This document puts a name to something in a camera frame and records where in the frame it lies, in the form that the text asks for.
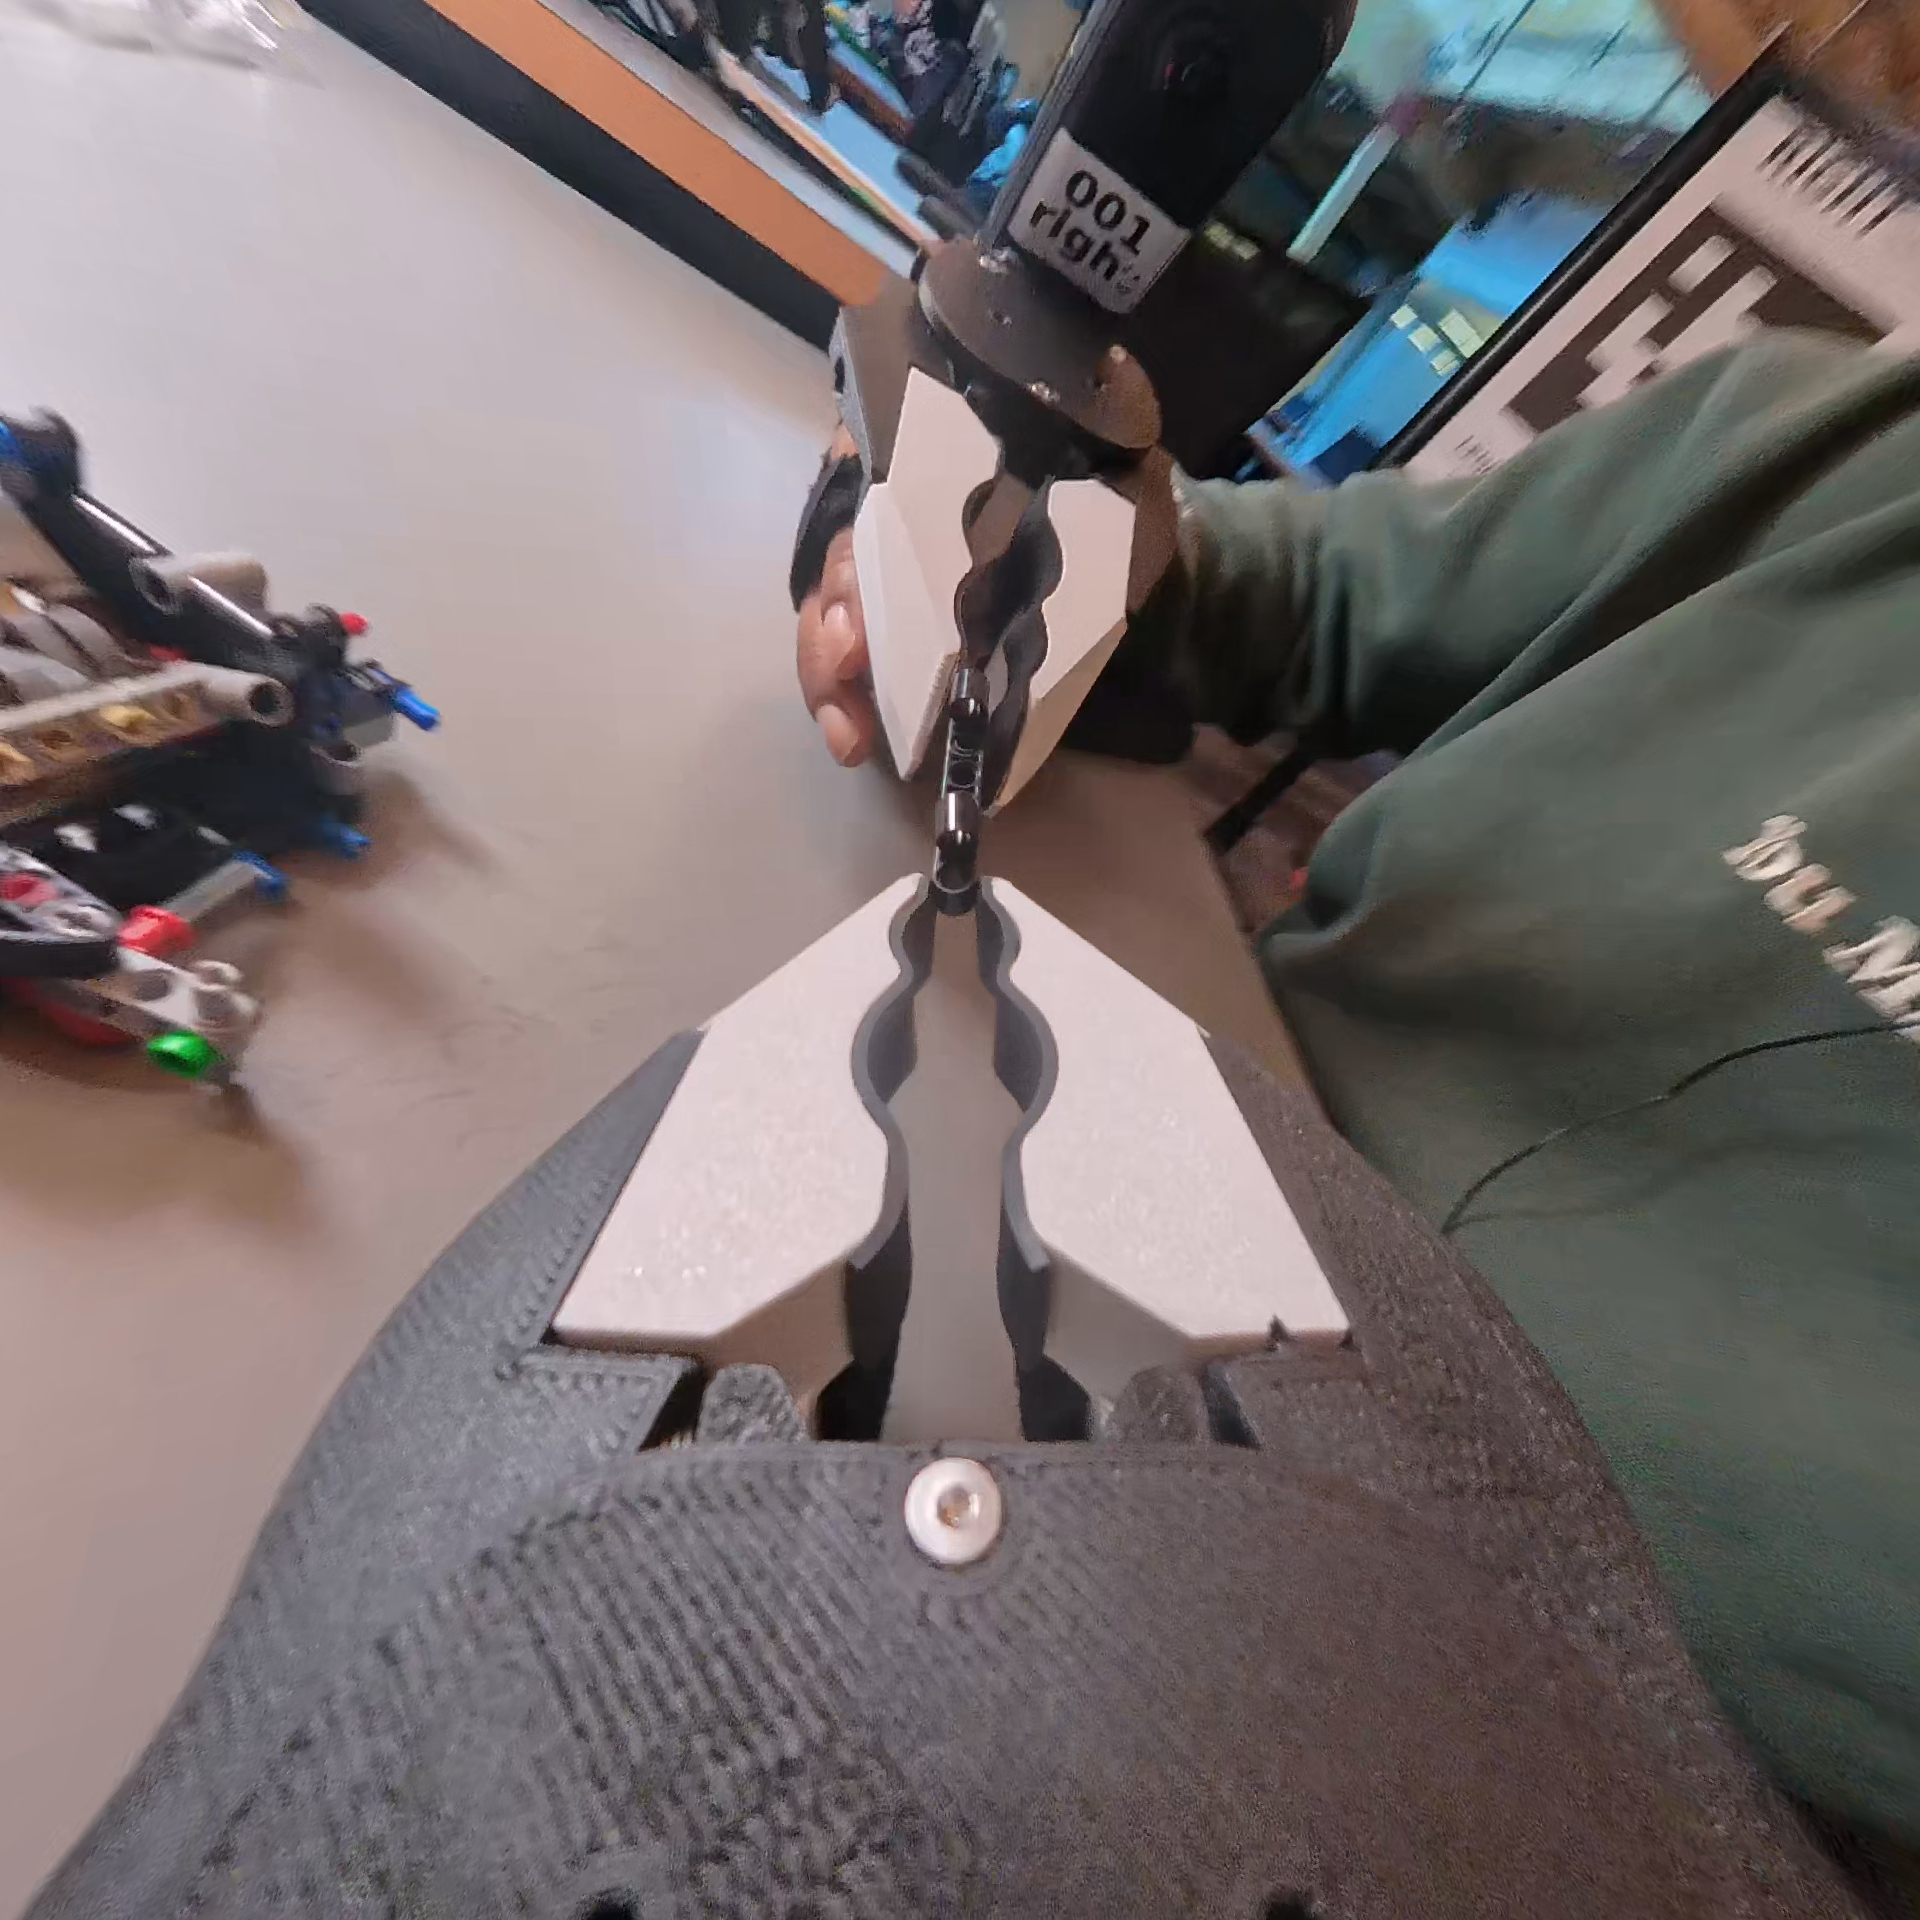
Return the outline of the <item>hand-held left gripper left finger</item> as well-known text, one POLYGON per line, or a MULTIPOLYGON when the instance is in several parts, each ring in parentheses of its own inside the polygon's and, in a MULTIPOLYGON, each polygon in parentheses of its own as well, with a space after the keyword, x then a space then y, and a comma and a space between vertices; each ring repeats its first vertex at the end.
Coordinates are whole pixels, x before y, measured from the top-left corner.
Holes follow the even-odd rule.
POLYGON ((919 882, 701 1023, 576 1266, 564 1349, 773 1369, 823 1439, 882 1439, 912 1303, 919 882))

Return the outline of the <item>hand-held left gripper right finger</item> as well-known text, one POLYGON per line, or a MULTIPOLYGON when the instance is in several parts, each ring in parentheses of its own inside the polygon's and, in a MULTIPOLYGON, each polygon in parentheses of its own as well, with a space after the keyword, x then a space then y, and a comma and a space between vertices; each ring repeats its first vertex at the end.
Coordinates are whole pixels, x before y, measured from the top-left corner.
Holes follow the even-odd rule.
POLYGON ((998 1155, 997 1297, 1018 1434, 1091 1439, 1138 1373, 1344 1354, 1346 1316, 1206 1023, 1010 882, 980 882, 998 1155))

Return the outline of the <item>person's green sweatshirt torso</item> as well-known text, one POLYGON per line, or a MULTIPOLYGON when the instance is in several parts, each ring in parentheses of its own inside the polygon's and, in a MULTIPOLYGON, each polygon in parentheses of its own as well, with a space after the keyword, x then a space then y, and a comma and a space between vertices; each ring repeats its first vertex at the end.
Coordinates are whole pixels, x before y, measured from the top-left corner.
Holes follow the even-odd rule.
POLYGON ((1386 751, 1265 969, 1551 1360, 1690 1659, 1917 1849, 1917 561, 1836 535, 1386 751))

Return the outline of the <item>black lego beam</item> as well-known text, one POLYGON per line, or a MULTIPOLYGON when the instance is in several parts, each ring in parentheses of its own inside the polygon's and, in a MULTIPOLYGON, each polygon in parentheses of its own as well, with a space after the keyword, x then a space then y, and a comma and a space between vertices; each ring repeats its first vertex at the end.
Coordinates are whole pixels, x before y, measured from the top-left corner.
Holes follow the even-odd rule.
POLYGON ((934 802, 928 902, 962 919, 973 910, 980 832, 983 832, 983 749, 990 749, 990 681, 980 667, 952 672, 944 699, 944 766, 934 802))

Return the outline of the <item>neighbouring table with orange edge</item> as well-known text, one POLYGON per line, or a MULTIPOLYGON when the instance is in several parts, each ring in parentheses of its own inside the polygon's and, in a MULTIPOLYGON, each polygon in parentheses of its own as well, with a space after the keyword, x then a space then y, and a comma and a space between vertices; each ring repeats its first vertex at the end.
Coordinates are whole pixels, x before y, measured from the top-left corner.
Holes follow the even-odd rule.
POLYGON ((319 27, 396 71, 580 201, 657 241, 780 331, 824 343, 939 233, 823 134, 780 145, 730 96, 595 6, 311 0, 319 27))

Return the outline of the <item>lego car chassis assembly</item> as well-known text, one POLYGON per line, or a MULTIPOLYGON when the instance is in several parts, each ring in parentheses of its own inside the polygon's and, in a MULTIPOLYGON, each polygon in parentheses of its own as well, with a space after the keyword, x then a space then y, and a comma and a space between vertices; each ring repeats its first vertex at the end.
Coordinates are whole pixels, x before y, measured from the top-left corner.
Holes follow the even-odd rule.
POLYGON ((0 485, 4 1004, 224 1091, 258 997, 206 925, 285 902, 285 858, 361 858, 366 759, 443 715, 359 613, 277 613, 247 552, 110 511, 64 417, 4 417, 0 485))

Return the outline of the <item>clear plastic bag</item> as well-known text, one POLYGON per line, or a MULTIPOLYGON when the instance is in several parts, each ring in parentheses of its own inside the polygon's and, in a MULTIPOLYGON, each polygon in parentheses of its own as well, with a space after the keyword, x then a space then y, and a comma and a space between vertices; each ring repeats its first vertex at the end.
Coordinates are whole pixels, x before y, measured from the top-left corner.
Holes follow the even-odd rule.
POLYGON ((311 82, 311 14, 296 0, 149 0, 155 46, 270 82, 311 82))

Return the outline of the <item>black white marker board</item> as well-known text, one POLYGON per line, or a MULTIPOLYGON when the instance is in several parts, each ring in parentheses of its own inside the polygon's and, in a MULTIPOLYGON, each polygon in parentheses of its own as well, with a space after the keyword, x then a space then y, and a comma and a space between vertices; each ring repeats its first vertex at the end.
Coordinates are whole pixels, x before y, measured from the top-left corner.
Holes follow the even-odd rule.
POLYGON ((1482 476, 1549 429, 1771 331, 1917 353, 1917 233, 1917 138, 1760 61, 1377 463, 1482 476))

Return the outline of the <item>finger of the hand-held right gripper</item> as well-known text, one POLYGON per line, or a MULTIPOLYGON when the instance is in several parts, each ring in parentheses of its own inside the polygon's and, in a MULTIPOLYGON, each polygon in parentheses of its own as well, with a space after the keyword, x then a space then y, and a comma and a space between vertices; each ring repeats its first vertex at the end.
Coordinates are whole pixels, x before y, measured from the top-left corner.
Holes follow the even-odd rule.
POLYGON ((980 807, 998 815, 1065 749, 1127 616, 1135 502, 1099 476, 972 491, 972 667, 983 681, 980 807))
POLYGON ((895 454, 851 526, 883 759, 912 782, 962 655, 957 592, 972 577, 972 502, 998 476, 998 443, 964 394, 912 371, 895 454))

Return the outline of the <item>black chair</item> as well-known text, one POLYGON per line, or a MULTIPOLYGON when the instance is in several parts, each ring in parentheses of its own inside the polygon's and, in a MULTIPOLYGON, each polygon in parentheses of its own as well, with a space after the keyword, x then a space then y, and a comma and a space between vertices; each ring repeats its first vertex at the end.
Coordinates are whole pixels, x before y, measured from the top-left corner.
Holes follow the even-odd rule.
POLYGON ((1294 749, 1206 827, 1210 858, 1238 851, 1238 841, 1320 766, 1320 759, 1322 744, 1315 734, 1294 737, 1294 749))

